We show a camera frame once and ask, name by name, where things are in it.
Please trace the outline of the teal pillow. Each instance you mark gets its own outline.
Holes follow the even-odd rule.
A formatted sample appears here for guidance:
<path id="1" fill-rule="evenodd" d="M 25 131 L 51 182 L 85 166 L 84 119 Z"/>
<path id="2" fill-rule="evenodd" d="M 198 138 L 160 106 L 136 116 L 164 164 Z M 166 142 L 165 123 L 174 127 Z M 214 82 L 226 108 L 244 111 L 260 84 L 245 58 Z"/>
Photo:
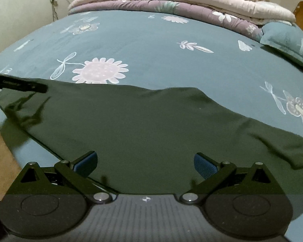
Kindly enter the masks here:
<path id="1" fill-rule="evenodd" d="M 260 43 L 270 46 L 303 67 L 303 31 L 296 25 L 270 22 L 262 27 Z"/>

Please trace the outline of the dark green garment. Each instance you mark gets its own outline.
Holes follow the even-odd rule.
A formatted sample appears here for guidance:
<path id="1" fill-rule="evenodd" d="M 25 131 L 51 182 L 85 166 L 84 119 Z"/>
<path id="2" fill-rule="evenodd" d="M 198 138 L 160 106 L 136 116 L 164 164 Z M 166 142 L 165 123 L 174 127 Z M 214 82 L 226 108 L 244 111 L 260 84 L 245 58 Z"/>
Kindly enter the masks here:
<path id="1" fill-rule="evenodd" d="M 127 194 L 182 193 L 202 181 L 198 152 L 239 167 L 264 163 L 303 213 L 303 137 L 245 117 L 196 88 L 47 81 L 46 93 L 0 92 L 0 108 L 64 160 L 98 155 L 92 177 Z"/>

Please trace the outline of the teal floral bed sheet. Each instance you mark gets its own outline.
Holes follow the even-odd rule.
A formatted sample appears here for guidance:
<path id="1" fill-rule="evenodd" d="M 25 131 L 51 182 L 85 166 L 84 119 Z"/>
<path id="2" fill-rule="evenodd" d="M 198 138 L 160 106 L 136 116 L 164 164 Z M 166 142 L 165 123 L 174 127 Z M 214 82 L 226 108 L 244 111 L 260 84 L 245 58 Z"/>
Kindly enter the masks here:
<path id="1" fill-rule="evenodd" d="M 198 20 L 126 10 L 73 14 L 1 52 L 0 74 L 45 85 L 61 81 L 148 90 L 196 88 L 228 110 L 303 137 L 303 67 L 270 46 Z M 16 127 L 8 134 L 36 144 L 20 158 L 23 166 L 53 166 L 64 160 Z M 177 200 L 193 187 L 182 193 L 127 194 L 93 179 L 93 172 L 88 180 L 110 193 L 112 202 L 91 206 L 78 225 L 54 237 L 8 232 L 4 241 L 245 240 L 222 233 L 198 206 Z M 296 216 L 293 210 L 280 237 L 250 239 L 303 241 L 303 213 Z"/>

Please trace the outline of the purple floral quilt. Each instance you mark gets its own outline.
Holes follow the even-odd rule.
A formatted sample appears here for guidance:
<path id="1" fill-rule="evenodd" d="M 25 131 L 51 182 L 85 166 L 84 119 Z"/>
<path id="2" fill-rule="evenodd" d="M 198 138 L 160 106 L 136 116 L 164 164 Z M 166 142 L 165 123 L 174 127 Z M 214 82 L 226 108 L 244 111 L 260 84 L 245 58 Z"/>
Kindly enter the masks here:
<path id="1" fill-rule="evenodd" d="M 254 23 L 237 16 L 221 13 L 210 7 L 166 0 L 111 0 L 77 5 L 68 10 L 68 14 L 87 11 L 126 10 L 164 13 L 179 18 L 187 18 L 229 29 L 259 42 L 263 31 Z"/>

